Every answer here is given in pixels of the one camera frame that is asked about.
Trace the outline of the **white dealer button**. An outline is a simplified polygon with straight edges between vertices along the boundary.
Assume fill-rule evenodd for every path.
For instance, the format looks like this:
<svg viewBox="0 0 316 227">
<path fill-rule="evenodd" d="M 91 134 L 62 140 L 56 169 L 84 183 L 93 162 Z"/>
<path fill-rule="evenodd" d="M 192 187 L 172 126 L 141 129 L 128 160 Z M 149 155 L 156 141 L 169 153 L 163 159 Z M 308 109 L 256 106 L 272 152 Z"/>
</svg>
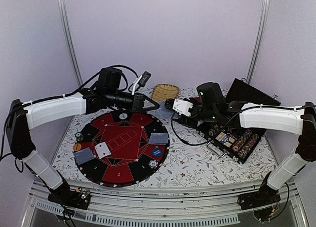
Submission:
<svg viewBox="0 0 316 227">
<path fill-rule="evenodd" d="M 126 114 L 126 113 L 121 113 L 121 114 L 119 115 L 119 118 L 120 118 L 121 120 L 125 120 L 125 119 L 127 119 L 127 117 L 128 117 L 128 114 Z"/>
</svg>

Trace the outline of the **dealt blue cards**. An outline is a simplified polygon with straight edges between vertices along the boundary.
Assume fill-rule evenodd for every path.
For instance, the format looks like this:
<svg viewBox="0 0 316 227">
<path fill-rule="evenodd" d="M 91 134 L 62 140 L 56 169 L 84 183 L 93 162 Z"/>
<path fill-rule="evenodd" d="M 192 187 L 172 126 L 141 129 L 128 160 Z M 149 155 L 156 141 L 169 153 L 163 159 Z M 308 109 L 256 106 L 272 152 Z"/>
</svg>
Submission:
<svg viewBox="0 0 316 227">
<path fill-rule="evenodd" d="M 150 145 L 166 145 L 168 142 L 168 133 L 152 133 L 149 138 Z"/>
<path fill-rule="evenodd" d="M 75 161 L 77 165 L 82 165 L 90 160 L 94 159 L 93 152 L 90 148 L 85 148 L 74 153 Z"/>
</svg>

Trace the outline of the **blue small blind chip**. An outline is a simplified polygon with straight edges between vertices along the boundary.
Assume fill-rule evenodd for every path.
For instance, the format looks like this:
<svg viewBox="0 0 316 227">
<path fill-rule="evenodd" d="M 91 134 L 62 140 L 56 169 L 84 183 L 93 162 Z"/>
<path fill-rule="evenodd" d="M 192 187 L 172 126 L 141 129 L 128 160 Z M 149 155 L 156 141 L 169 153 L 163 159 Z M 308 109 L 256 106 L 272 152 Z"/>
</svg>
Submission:
<svg viewBox="0 0 316 227">
<path fill-rule="evenodd" d="M 159 157 L 162 157 L 163 155 L 163 151 L 159 148 L 155 148 L 152 150 L 152 157 L 154 158 L 159 158 Z"/>
</svg>

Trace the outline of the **blue white ten chip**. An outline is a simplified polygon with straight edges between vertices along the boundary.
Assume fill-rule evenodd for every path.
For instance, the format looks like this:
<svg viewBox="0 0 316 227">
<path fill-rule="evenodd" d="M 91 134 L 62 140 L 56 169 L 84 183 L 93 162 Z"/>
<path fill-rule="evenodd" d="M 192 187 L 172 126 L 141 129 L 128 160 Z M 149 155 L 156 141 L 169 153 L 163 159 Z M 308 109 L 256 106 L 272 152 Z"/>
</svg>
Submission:
<svg viewBox="0 0 316 227">
<path fill-rule="evenodd" d="M 152 169 L 157 168 L 158 165 L 159 165 L 159 162 L 156 161 L 156 160 L 150 160 L 150 161 L 149 161 L 149 167 L 152 168 Z"/>
</svg>

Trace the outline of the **poker chip stack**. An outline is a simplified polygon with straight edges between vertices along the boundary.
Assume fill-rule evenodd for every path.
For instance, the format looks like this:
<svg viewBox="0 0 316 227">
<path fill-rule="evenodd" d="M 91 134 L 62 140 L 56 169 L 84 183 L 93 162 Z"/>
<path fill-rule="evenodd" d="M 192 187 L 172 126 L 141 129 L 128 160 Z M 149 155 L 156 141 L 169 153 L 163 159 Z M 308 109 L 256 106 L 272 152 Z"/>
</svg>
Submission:
<svg viewBox="0 0 316 227">
<path fill-rule="evenodd" d="M 82 135 L 82 133 L 81 133 L 81 132 L 77 132 L 77 133 L 75 134 L 75 138 L 76 138 L 76 141 L 77 141 L 77 142 L 81 142 L 81 141 L 83 140 L 83 135 Z"/>
</svg>

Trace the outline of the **orange dealer button chip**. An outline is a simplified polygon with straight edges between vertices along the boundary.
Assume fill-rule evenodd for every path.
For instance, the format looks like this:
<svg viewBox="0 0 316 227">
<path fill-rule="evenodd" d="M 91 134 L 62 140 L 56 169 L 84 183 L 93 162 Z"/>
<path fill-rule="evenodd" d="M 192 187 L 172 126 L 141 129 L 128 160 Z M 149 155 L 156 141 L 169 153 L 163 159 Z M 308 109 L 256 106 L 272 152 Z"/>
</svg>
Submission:
<svg viewBox="0 0 316 227">
<path fill-rule="evenodd" d="M 74 152 L 80 151 L 81 150 L 81 144 L 77 143 L 73 146 Z"/>
</svg>

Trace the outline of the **blue checkered card deck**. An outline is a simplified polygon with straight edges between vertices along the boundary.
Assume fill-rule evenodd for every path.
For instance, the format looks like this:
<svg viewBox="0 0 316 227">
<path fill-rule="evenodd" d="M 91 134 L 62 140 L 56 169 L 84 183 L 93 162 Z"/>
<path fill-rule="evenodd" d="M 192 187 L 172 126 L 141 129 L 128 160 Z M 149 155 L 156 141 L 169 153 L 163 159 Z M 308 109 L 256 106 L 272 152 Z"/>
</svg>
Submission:
<svg viewBox="0 0 316 227">
<path fill-rule="evenodd" d="M 170 119 L 172 117 L 174 111 L 167 109 L 165 107 L 165 102 L 163 102 L 163 101 L 157 101 L 157 103 L 159 104 L 159 108 L 156 110 L 158 117 Z"/>
</svg>

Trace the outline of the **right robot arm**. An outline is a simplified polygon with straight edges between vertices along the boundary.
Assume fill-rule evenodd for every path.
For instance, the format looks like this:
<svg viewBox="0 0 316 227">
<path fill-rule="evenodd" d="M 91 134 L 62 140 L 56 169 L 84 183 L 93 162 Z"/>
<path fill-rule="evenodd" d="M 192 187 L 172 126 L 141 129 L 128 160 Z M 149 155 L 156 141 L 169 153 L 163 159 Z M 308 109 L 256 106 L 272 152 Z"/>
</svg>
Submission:
<svg viewBox="0 0 316 227">
<path fill-rule="evenodd" d="M 316 159 L 316 107 L 282 107 L 272 97 L 236 79 L 226 96 L 220 85 L 207 82 L 197 87 L 198 96 L 168 99 L 167 109 L 179 115 L 177 122 L 202 133 L 207 146 L 244 163 L 267 130 L 298 135 L 297 146 L 270 171 L 256 192 L 238 197 L 241 207 L 279 201 L 279 189 Z"/>
</svg>

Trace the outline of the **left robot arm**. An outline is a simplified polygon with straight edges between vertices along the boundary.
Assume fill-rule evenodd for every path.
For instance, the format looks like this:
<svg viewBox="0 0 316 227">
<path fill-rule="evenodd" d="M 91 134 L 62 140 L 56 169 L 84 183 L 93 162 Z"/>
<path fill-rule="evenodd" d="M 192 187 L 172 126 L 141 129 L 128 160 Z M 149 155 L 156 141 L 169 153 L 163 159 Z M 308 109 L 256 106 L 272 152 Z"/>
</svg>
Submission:
<svg viewBox="0 0 316 227">
<path fill-rule="evenodd" d="M 126 78 L 123 68 L 123 65 L 102 68 L 92 76 L 97 80 L 90 88 L 83 84 L 68 94 L 24 103 L 16 99 L 11 103 L 2 138 L 8 140 L 11 154 L 40 178 L 62 204 L 70 204 L 74 199 L 73 193 L 62 175 L 36 150 L 30 130 L 52 121 L 92 114 L 110 107 L 134 113 L 158 109 L 157 102 L 137 93 L 140 87 L 145 86 L 151 74 L 144 72 L 137 76 L 132 91 L 128 92 L 126 88 L 119 87 L 120 80 Z"/>
</svg>

